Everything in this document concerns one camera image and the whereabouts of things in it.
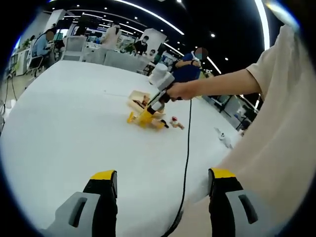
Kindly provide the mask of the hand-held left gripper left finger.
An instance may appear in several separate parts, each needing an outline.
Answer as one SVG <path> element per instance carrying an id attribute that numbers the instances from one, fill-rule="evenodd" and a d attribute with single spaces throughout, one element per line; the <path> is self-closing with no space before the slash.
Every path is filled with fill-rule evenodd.
<path id="1" fill-rule="evenodd" d="M 117 172 L 98 172 L 82 192 L 57 208 L 55 220 L 40 233 L 44 237 L 115 237 L 117 196 Z"/>

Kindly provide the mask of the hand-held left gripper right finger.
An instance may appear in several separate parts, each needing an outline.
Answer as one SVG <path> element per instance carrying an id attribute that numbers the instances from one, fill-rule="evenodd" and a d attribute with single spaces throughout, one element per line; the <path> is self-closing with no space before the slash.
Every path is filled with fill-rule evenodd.
<path id="1" fill-rule="evenodd" d="M 259 197 L 228 170 L 210 168 L 208 175 L 212 236 L 269 237 L 270 213 Z"/>

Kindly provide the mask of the person's right hand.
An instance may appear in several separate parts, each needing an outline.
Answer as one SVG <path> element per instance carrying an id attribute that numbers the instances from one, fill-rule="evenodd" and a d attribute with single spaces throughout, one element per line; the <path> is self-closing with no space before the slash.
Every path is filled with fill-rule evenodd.
<path id="1" fill-rule="evenodd" d="M 191 100 L 199 96 L 198 89 L 192 81 L 174 83 L 166 93 L 170 96 L 172 101 Z"/>

